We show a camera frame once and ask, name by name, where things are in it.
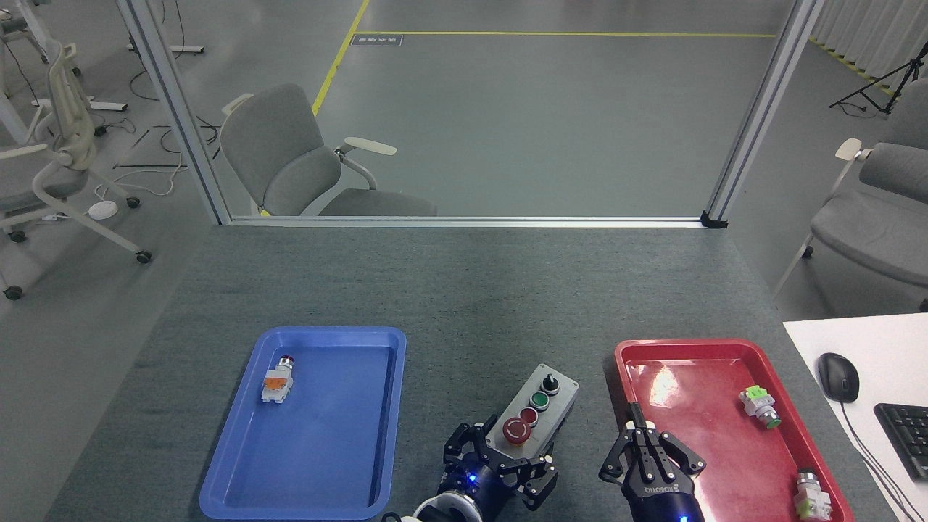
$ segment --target black keyboard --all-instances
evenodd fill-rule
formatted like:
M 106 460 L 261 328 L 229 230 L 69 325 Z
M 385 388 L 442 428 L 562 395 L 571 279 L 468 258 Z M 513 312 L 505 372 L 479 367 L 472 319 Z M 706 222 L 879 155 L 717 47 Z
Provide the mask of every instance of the black keyboard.
M 873 412 L 912 480 L 928 480 L 928 406 L 880 403 Z

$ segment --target black knob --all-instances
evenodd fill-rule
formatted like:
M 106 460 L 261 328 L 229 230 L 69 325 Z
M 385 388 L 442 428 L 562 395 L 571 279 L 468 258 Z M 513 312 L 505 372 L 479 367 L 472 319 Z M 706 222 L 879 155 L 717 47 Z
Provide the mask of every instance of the black knob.
M 561 383 L 554 378 L 554 375 L 548 374 L 548 377 L 545 377 L 545 380 L 541 382 L 541 390 L 548 395 L 555 395 L 561 391 Z

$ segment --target chair seat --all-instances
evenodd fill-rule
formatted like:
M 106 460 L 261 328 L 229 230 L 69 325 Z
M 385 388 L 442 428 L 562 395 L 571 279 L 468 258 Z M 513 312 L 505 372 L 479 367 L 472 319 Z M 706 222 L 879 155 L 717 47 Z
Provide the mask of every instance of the chair seat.
M 346 189 L 319 215 L 438 215 L 438 207 L 398 192 Z
M 16 158 L 0 165 L 0 212 L 10 212 L 42 205 L 32 192 L 32 179 L 48 165 L 48 160 Z M 58 199 L 68 198 L 87 185 L 87 172 L 61 167 L 45 182 L 45 190 Z
M 836 195 L 812 233 L 848 259 L 895 280 L 928 286 L 928 215 L 863 192 Z

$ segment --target green button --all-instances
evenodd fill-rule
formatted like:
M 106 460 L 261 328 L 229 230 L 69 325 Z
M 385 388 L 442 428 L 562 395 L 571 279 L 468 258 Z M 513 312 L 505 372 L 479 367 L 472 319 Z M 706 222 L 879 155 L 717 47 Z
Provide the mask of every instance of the green button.
M 531 400 L 532 406 L 535 406 L 538 410 L 543 410 L 548 407 L 548 394 L 545 392 L 534 392 L 532 394 Z

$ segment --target industrial push button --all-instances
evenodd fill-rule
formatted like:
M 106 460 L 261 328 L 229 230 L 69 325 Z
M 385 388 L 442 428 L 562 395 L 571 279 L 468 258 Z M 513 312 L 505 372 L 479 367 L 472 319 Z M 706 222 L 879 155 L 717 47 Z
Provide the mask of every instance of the industrial push button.
M 519 412 L 519 418 L 524 420 L 532 428 L 538 424 L 538 411 L 535 408 L 525 407 Z
M 549 373 L 548 377 L 545 377 L 545 380 L 541 382 L 541 391 L 551 396 L 558 395 L 558 392 L 561 391 L 561 383 L 554 378 L 554 375 Z
M 529 399 L 528 405 L 532 408 L 535 408 L 538 411 L 544 411 L 548 409 L 548 394 L 545 392 L 534 392 L 532 398 Z
M 503 423 L 503 437 L 513 446 L 521 446 L 532 436 L 532 428 L 519 417 L 511 417 Z

